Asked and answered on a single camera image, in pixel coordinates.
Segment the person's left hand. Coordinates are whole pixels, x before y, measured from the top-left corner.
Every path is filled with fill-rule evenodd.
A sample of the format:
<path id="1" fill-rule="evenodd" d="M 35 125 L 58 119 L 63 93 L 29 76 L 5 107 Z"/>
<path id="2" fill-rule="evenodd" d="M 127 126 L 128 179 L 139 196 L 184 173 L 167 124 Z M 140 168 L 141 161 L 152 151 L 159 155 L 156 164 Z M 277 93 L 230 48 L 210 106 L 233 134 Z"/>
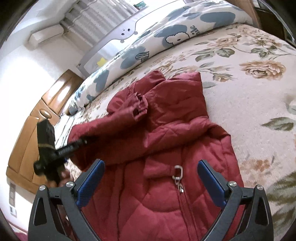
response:
<path id="1" fill-rule="evenodd" d="M 58 187 L 65 186 L 67 182 L 73 181 L 73 176 L 68 169 L 61 172 L 60 182 Z"/>

